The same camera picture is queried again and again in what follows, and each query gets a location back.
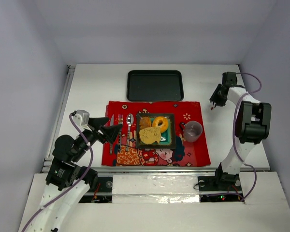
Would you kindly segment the brown oval bread roll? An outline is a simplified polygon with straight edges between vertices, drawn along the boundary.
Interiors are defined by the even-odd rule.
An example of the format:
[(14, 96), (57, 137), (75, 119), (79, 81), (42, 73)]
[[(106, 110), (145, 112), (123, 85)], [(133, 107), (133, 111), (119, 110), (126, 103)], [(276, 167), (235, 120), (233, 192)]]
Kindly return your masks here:
[(140, 129), (151, 127), (151, 120), (149, 117), (142, 117), (140, 119)]

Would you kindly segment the sliced seeded bread loaf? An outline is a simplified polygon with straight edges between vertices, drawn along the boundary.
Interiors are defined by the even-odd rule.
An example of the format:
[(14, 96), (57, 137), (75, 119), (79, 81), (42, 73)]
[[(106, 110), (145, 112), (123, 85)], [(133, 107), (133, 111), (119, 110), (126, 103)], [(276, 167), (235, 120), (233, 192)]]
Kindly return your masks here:
[(150, 145), (160, 143), (161, 132), (160, 127), (147, 127), (139, 131), (139, 137), (142, 143)]

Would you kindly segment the orange glazed donut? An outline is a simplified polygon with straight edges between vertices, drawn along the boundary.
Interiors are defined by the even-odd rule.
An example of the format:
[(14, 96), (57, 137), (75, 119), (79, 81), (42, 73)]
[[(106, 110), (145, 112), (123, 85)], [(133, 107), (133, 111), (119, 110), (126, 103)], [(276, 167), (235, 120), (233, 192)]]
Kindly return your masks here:
[(169, 127), (169, 120), (168, 120), (168, 118), (166, 118), (164, 116), (158, 116), (158, 117), (154, 118), (154, 120), (152, 122), (152, 127), (159, 127), (160, 132), (164, 133), (165, 131), (167, 131), (167, 129)]

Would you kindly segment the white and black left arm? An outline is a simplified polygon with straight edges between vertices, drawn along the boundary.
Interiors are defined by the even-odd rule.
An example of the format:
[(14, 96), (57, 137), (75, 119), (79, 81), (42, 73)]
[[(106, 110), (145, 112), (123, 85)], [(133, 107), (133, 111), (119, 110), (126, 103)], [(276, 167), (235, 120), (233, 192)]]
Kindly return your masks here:
[(46, 177), (46, 185), (39, 208), (23, 227), (24, 232), (61, 232), (63, 224), (85, 193), (96, 189), (97, 171), (91, 165), (80, 167), (76, 164), (89, 151), (90, 162), (93, 162), (92, 145), (101, 143), (113, 144), (119, 134), (121, 125), (90, 126), (81, 131), (74, 139), (62, 135), (55, 141), (53, 161)]

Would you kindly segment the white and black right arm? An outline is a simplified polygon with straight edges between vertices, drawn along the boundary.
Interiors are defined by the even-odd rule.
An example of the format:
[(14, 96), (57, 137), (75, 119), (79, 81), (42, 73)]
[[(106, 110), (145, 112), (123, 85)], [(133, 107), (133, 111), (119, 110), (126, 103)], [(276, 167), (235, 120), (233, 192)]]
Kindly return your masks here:
[[(210, 164), (201, 105), (184, 101), (182, 75), (176, 70), (134, 70), (128, 74), (127, 102), (110, 101), (97, 127), (107, 166), (204, 167)], [(239, 171), (252, 148), (269, 134), (271, 106), (254, 99), (225, 72), (210, 97), (213, 107), (236, 106), (232, 147), (205, 191), (225, 191), (239, 181)]]

